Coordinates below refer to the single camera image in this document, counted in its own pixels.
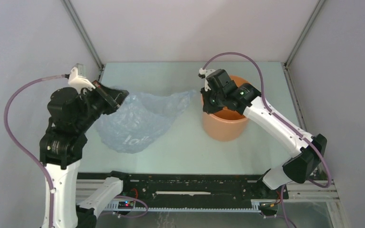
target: white bracket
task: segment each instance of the white bracket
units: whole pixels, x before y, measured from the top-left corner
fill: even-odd
[[[122,189],[122,180],[116,177],[108,177],[100,188],[79,205],[85,209],[94,208],[94,215],[98,218],[109,202],[115,196],[121,194]]]
[[[205,91],[210,90],[209,86],[208,86],[208,81],[206,80],[206,78],[211,75],[213,72],[215,72],[216,70],[214,69],[209,69],[209,70],[205,70],[205,69],[199,69],[199,73],[201,75],[205,75]]]
[[[96,87],[85,77],[86,68],[83,64],[76,64],[69,75],[68,84],[75,88],[78,93],[82,90],[82,88],[87,88],[89,90],[93,90]]]
[[[77,226],[75,197],[77,170],[79,166],[80,160],[70,164],[65,170],[62,170],[60,165],[47,164],[46,169],[52,178],[54,189],[49,189],[46,180],[45,216],[42,228],[49,228],[49,199],[51,193],[54,194],[53,226],[55,228]]]

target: metal frame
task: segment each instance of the metal frame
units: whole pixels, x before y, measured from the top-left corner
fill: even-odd
[[[101,71],[104,68],[104,65],[101,62],[100,57],[98,56],[97,51],[96,51],[95,47],[93,46],[93,43],[90,40],[85,27],[82,24],[82,21],[80,20],[79,16],[77,15],[74,6],[72,5],[70,0],[61,0],[61,1],[64,5],[66,11],[68,12],[73,24],[75,25],[77,31],[79,32],[83,42],[86,44],[87,49],[89,50],[90,54],[92,55],[99,70]]]
[[[300,48],[301,44],[304,41],[304,38],[306,37],[306,35],[310,31],[311,27],[313,26],[314,21],[316,20],[318,14],[320,13],[325,2],[326,2],[326,0],[318,0],[316,7],[314,8],[313,12],[311,13],[310,18],[308,19],[306,25],[304,26],[303,31],[301,31],[301,34],[300,34],[299,38],[297,39],[295,46],[293,47],[288,59],[286,60],[286,63],[285,63],[286,66],[290,66],[290,64],[293,62],[293,59],[294,59],[298,49]]]
[[[72,22],[74,23],[76,29],[78,30],[83,42],[86,44],[90,54],[92,55],[95,63],[97,64],[99,68],[99,76],[98,80],[100,81],[102,79],[103,73],[104,73],[104,67],[105,65],[102,63],[96,49],[94,48],[94,45],[89,38],[85,27],[83,26],[74,6],[72,5],[70,0],[61,0],[65,9],[67,10]],[[290,77],[290,70],[289,67],[291,63],[293,62],[294,57],[296,56],[301,44],[303,43],[305,37],[307,36],[308,32],[312,28],[318,14],[320,13],[322,7],[324,6],[324,3],[326,0],[319,0],[316,4],[310,18],[308,19],[305,27],[303,28],[299,38],[296,41],[295,46],[293,47],[287,61],[282,64],[282,68],[285,74],[285,78],[289,87],[290,95],[293,100],[293,105],[296,110],[296,115],[298,117],[299,125],[302,129],[307,130],[306,123],[303,117],[301,104],[298,100],[297,93],[293,84],[293,80]],[[77,191],[76,191],[76,197],[77,201],[85,200],[92,191],[99,188],[99,186],[104,182],[104,180],[78,180],[77,181]],[[331,221],[334,228],[347,228],[349,227],[347,223],[346,216],[344,214],[343,207],[339,201],[339,196],[336,191],[335,185],[333,184],[328,189],[321,189],[315,185],[313,185],[310,182],[306,182],[304,184],[297,184],[297,183],[289,183],[287,185],[288,187],[288,194],[289,199],[285,200],[286,202],[326,202],[328,211],[331,217]],[[112,201],[108,204],[107,210],[114,210],[116,201]],[[244,210],[217,210],[219,212],[259,212],[258,206],[260,203],[265,202],[265,200],[252,200],[253,208],[251,209],[244,209]],[[164,209],[150,209],[150,211],[163,211]]]

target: table surface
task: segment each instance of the table surface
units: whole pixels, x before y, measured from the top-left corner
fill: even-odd
[[[86,133],[80,172],[122,171],[162,174],[262,174],[289,158],[282,145],[256,123],[250,121],[236,140],[219,142],[202,128],[198,78],[202,62],[107,63],[102,83],[130,91],[154,95],[195,89],[198,94],[167,133],[135,154],[109,149],[93,126]],[[294,124],[298,124],[288,85],[279,62],[259,62],[267,100]],[[243,77],[260,89],[259,75],[249,62],[214,62],[208,69],[225,69]]]

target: cable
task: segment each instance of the cable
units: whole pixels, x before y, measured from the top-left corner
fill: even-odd
[[[286,225],[289,228],[290,227],[289,222],[291,222],[291,221],[288,218],[288,215],[286,214],[285,203],[283,202],[283,192],[285,191],[285,187],[286,187],[286,184],[282,185],[282,189],[280,190],[280,204],[282,205],[283,218],[285,219]]]
[[[28,151],[17,139],[16,137],[13,135],[12,131],[10,130],[9,127],[9,123],[8,123],[8,113],[9,113],[9,108],[10,105],[12,104],[13,100],[15,99],[15,97],[24,89],[26,89],[27,87],[34,85],[35,83],[38,82],[43,82],[43,81],[48,81],[51,79],[57,79],[57,78],[63,78],[66,75],[57,75],[57,76],[51,76],[51,77],[45,77],[45,78],[40,78],[34,81],[31,81],[27,84],[25,84],[24,86],[22,86],[20,89],[18,89],[8,100],[8,102],[6,103],[5,106],[5,111],[3,113],[3,123],[5,125],[5,129],[6,132],[8,133],[9,137],[12,139],[12,141],[27,155],[29,156],[36,165],[38,165],[38,167],[41,169],[41,171],[44,173],[44,176],[48,182],[48,187],[50,190],[54,189],[54,184],[52,182],[51,176],[49,175],[47,169],[40,163],[40,161],[30,152]],[[48,225],[49,227],[53,227],[53,215],[54,215],[54,194],[50,193],[49,195],[49,216],[48,216]]]
[[[135,199],[138,198],[139,194],[138,194],[138,190],[136,190],[136,188],[131,189],[131,191],[135,192]]]
[[[325,168],[325,171],[327,172],[327,179],[328,179],[328,182],[326,185],[322,185],[322,184],[319,184],[317,182],[315,182],[314,180],[311,180],[309,179],[309,181],[321,188],[328,188],[329,186],[331,186],[331,172],[329,171],[329,168],[328,168],[328,165],[327,163],[325,162],[325,159],[324,157],[321,155],[320,151],[318,151],[318,149],[310,142],[310,140],[308,140],[307,138],[304,138],[304,135],[302,133],[300,133],[295,127],[293,127],[292,125],[290,125],[287,121],[285,121],[281,116],[279,116],[278,114],[276,113],[273,113],[272,112],[272,109],[269,107],[268,103],[267,103],[267,100],[265,98],[265,91],[264,91],[264,78],[262,76],[262,72],[261,72],[261,69],[259,68],[258,64],[252,60],[252,58],[248,57],[247,55],[244,55],[242,53],[238,53],[238,52],[224,52],[224,53],[220,53],[218,55],[215,55],[214,57],[212,57],[211,59],[209,59],[208,62],[206,62],[206,64],[203,66],[203,69],[205,69],[209,63],[211,63],[214,59],[216,59],[217,57],[220,57],[220,56],[225,56],[225,55],[236,55],[236,56],[241,56],[245,59],[247,59],[248,61],[250,61],[254,66],[255,68],[258,70],[258,74],[259,74],[259,78],[261,80],[261,99],[262,99],[262,102],[264,104],[264,106],[266,107],[266,109],[268,110],[268,112],[272,113],[272,115],[274,115],[279,121],[281,121],[284,125],[286,125],[289,129],[291,129],[297,136],[299,136],[301,139],[303,139],[313,150],[314,152],[317,154],[318,158],[321,160],[321,163],[323,164],[324,168]]]
[[[121,215],[121,214],[116,213],[115,211],[101,213],[100,216],[114,215],[115,214],[115,215],[120,216],[120,217],[135,219],[135,218],[142,217],[142,216],[146,215],[147,212],[149,212],[149,207],[147,206],[147,204],[145,202],[143,202],[142,200],[140,200],[140,199],[135,199],[135,198],[132,198],[132,197],[129,197],[129,196],[120,196],[120,195],[116,196],[115,199],[127,199],[127,200],[130,200],[130,201],[140,202],[145,207],[146,210],[145,210],[144,213],[142,213],[140,215],[133,215],[133,216]]]
[[[280,204],[280,202],[282,202],[282,200],[281,200],[281,196],[280,196],[280,192],[277,190],[276,191],[276,193],[278,194],[278,198],[276,199],[276,201],[275,201],[275,204]]]
[[[266,216],[266,215],[264,215],[264,213],[262,213],[261,212],[261,215],[264,217],[264,219],[268,219],[268,218],[270,218],[270,219],[276,219],[276,218],[285,218],[284,216],[282,216],[282,215],[270,215],[270,216]],[[292,221],[292,220],[290,220],[290,219],[288,219],[288,221],[293,225],[293,227],[294,228],[297,228],[297,226],[295,225],[295,223]]]

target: glass panel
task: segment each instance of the glass panel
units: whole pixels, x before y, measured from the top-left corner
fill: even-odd
[[[180,174],[262,174],[282,164],[289,155],[271,135],[249,122],[236,140],[219,142],[202,128],[199,90],[204,80],[198,75],[204,63],[108,63],[102,83],[130,91],[170,95],[195,89],[198,94],[165,135],[136,154],[119,153],[104,145],[95,127],[87,132],[81,172]],[[298,124],[293,102],[279,62],[260,62],[268,101],[290,121]],[[256,68],[249,62],[215,62],[208,69],[225,69],[260,89]]]
[[[288,217],[297,227],[332,228],[326,203],[286,203]],[[149,212],[139,219],[103,216],[97,228],[286,228],[282,218],[263,219],[258,213]]]

